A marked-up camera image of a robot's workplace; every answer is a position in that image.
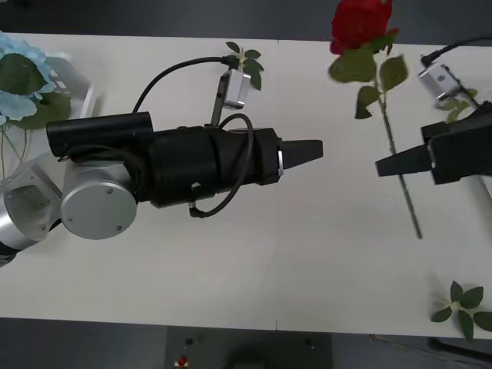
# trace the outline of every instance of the white table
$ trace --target white table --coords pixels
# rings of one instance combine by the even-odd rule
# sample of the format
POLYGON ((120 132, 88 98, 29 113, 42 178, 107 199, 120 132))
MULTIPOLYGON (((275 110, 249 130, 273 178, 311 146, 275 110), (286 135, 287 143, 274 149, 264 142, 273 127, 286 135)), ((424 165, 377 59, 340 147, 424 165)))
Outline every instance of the white table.
MULTIPOLYGON (((220 39, 25 38, 74 56, 96 78, 101 115, 130 111, 168 66, 228 52, 220 39)), ((259 50, 266 69, 263 91, 250 93, 244 112, 284 139, 322 139, 324 158, 288 171, 279 185, 242 188, 208 220, 190 218, 185 205, 143 204, 116 238, 88 241, 59 227, 0 270, 0 317, 454 337, 452 323, 429 322, 453 279, 483 284, 492 308, 492 216, 470 181, 434 186, 429 174, 407 176, 424 233, 417 240, 397 179, 379 178, 374 167, 388 155, 381 117, 372 109, 374 118, 353 119, 359 85, 328 79, 328 43, 238 43, 259 50)), ((444 117, 415 77, 419 55, 435 48, 396 47, 411 70, 389 95, 400 150, 421 143, 421 125, 444 117)), ((446 60, 479 97, 492 98, 489 48, 446 60)), ((156 130, 204 124, 223 72, 176 72, 142 110, 156 130)), ((492 334, 477 329, 475 337, 492 334)))

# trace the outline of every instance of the blue hydrangea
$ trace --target blue hydrangea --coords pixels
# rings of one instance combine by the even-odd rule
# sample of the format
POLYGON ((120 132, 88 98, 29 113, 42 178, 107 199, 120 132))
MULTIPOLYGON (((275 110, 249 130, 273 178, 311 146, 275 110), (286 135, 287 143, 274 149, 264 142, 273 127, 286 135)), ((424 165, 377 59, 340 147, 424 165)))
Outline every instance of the blue hydrangea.
POLYGON ((13 95, 0 91, 0 125, 6 122, 5 117, 20 121, 24 117, 34 115, 37 108, 33 100, 40 101, 42 99, 40 94, 53 92, 55 89, 50 79, 52 68, 45 63, 46 54, 41 49, 30 46, 25 40, 12 39, 5 33, 0 32, 0 59, 7 54, 20 54, 29 58, 36 64, 47 83, 29 96, 13 95))

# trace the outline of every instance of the gray floor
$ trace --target gray floor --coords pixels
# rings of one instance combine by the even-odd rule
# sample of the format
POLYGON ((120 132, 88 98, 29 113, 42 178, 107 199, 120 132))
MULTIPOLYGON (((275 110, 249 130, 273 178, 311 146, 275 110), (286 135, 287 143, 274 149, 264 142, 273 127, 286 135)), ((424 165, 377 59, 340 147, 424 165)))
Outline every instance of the gray floor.
MULTIPOLYGON (((4 32, 330 40, 338 0, 8 0, 4 32)), ((398 41, 492 35, 490 0, 394 0, 398 41)))
MULTIPOLYGON (((374 341, 363 334, 310 334, 93 324, 68 321, 0 319, 1 369, 172 369, 185 354, 190 369, 230 368, 244 343, 270 342, 270 351, 289 358, 276 367, 287 369, 449 369, 492 368, 457 362, 462 357, 428 353, 425 337, 384 336, 374 341), (191 338, 192 344, 186 344, 191 338)), ((448 344, 492 353, 492 341, 444 340, 448 344)))

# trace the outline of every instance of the green leaf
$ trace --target green leaf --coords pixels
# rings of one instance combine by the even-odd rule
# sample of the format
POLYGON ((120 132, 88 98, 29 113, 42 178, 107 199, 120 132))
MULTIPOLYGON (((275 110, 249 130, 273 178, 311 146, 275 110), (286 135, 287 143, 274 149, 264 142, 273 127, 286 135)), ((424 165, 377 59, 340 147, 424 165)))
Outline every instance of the green leaf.
POLYGON ((408 70, 403 56, 386 60, 381 66, 379 75, 385 91, 390 91, 405 81, 408 77, 408 70))
POLYGON ((472 341, 474 339, 474 321, 471 319, 471 316, 466 311, 459 310, 458 320, 460 321, 460 327, 465 338, 472 341))
POLYGON ((42 94, 41 102, 35 102, 36 114, 24 117, 21 121, 9 121, 23 129, 39 129, 46 127, 50 121, 64 121, 70 118, 70 98, 66 95, 52 92, 42 94))
POLYGON ((357 106, 355 108, 355 118, 356 119, 367 119, 372 117, 372 114, 363 106, 359 101, 357 101, 357 106))
POLYGON ((463 296, 463 288, 457 282, 453 281, 451 285, 451 302, 459 301, 461 296, 463 296))
POLYGON ((328 69, 337 82, 370 82, 376 77, 376 62, 369 48, 346 50, 328 69))
POLYGON ((360 101, 364 106, 369 106, 373 102, 376 102, 379 98, 379 91, 372 86, 363 86, 359 90, 357 95, 358 101, 360 101))
POLYGON ((243 72, 247 73, 251 76, 251 84, 253 85, 254 88, 257 90, 261 91, 261 75, 260 71, 257 69, 253 69, 250 67, 244 67, 243 72))
POLYGON ((456 98, 447 99, 444 104, 440 107, 441 110, 449 111, 457 108, 459 101, 456 98))
POLYGON ((481 311, 474 314, 474 321, 484 331, 492 332, 492 313, 481 311))
POLYGON ((261 54, 259 52, 257 52, 256 50, 247 50, 244 53, 244 56, 246 58, 258 59, 259 57, 261 57, 261 54))
POLYGON ((467 89, 467 95, 470 96, 471 98, 474 98, 475 96, 478 95, 478 91, 474 88, 469 88, 467 89))
POLYGON ((484 298, 484 288, 475 287, 466 291, 460 299, 460 305, 465 309, 475 309, 484 298))
POLYGON ((379 98, 379 91, 372 86, 363 86, 357 94, 357 105, 355 110, 356 119, 366 119, 372 117, 372 114, 366 109, 367 106, 376 102, 379 98))
POLYGON ((239 48, 238 44, 235 42, 229 41, 225 43, 233 52, 239 54, 241 52, 241 49, 239 48))
POLYGON ((391 50, 393 49, 394 36, 396 35, 397 34, 395 32, 388 32, 386 35, 378 37, 370 42, 369 47, 375 53, 382 52, 387 48, 386 55, 389 55, 391 50))
POLYGON ((247 67, 251 67, 253 69, 257 69, 258 71, 264 71, 263 65, 261 65, 254 59, 246 59, 244 61, 244 65, 246 65, 247 67))
POLYGON ((30 95, 46 85, 38 67, 20 54, 0 59, 0 90, 14 95, 30 95))
POLYGON ((468 108, 470 106, 470 103, 468 101, 460 101, 460 112, 462 112, 464 109, 468 108))
POLYGON ((454 109, 453 111, 450 111, 450 113, 447 115, 446 123, 454 123, 457 120, 458 115, 460 113, 461 113, 461 110, 459 108, 454 109))
POLYGON ((441 323, 441 322, 449 319, 451 314, 453 314, 453 311, 451 310, 451 308, 446 307, 445 309, 439 310, 437 313, 434 313, 430 320, 433 321, 434 323, 441 323))

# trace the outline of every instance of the red rose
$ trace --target red rose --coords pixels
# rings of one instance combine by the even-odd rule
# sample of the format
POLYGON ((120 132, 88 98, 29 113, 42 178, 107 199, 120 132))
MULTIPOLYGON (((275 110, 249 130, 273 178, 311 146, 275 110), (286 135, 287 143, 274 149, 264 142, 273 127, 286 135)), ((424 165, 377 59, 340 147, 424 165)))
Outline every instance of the red rose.
POLYGON ((348 48, 360 48, 385 35, 392 11, 393 0, 384 4, 381 0, 342 0, 331 23, 334 37, 331 52, 343 55, 348 48))

